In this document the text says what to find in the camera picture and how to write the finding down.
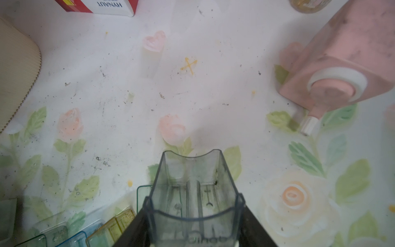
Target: painted pink rose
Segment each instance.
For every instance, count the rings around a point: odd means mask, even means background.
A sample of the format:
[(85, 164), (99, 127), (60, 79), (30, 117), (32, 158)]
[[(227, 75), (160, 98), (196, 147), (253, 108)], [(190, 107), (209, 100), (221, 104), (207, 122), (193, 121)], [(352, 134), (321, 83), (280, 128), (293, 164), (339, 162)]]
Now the painted pink rose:
[(78, 108), (71, 109), (59, 117), (58, 130), (62, 141), (70, 143), (77, 140), (83, 129)]
[(395, 130), (395, 104), (387, 107), (384, 118), (388, 127)]
[(302, 53), (304, 46), (299, 42), (290, 43), (287, 47), (280, 51), (280, 65), (290, 71), (292, 65)]
[(182, 146), (185, 139), (185, 126), (177, 115), (166, 115), (159, 120), (159, 131), (165, 142)]

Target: pink heart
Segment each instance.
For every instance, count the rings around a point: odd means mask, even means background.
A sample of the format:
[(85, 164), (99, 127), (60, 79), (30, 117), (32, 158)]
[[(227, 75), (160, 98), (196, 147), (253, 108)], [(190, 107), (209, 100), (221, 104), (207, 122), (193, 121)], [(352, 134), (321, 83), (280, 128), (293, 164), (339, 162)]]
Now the pink heart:
[(163, 31), (157, 31), (155, 35), (147, 36), (143, 39), (143, 47), (149, 51), (160, 52), (166, 41), (166, 34)]

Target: red and white box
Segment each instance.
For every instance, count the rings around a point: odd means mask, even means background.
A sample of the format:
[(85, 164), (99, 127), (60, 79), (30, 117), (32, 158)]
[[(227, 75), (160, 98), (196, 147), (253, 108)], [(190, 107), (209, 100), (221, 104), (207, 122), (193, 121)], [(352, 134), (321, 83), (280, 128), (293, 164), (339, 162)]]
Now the red and white box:
[(139, 0), (55, 0), (64, 10), (134, 16)]

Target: stain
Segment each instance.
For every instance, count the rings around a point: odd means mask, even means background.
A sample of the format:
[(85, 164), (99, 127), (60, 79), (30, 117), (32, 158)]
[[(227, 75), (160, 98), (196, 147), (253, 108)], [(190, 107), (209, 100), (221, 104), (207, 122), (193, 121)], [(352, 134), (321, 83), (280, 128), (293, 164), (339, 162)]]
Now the stain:
[(360, 54), (361, 54), (361, 50), (359, 50), (359, 51), (357, 51), (357, 52), (351, 54), (347, 59), (350, 60), (350, 61), (352, 61), (352, 60), (354, 60), (355, 58), (359, 57)]
[(193, 70), (192, 70), (192, 68), (191, 68), (191, 65), (197, 64), (198, 61), (195, 60), (195, 61), (193, 61), (192, 63), (189, 63), (189, 58), (186, 57), (186, 58), (185, 58), (185, 62), (186, 62), (186, 64), (187, 64), (187, 66), (182, 67), (181, 70), (185, 70), (186, 68), (189, 68), (189, 69), (191, 70), (191, 74), (194, 75), (194, 72), (193, 72)]

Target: dirty plastic container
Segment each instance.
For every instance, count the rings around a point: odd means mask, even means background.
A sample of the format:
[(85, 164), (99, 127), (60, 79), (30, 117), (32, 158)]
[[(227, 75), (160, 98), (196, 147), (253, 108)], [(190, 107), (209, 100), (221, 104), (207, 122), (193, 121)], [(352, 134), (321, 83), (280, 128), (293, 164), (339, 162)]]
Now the dirty plastic container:
[(199, 157), (166, 151), (143, 207), (156, 247), (233, 247), (245, 200), (221, 150)]

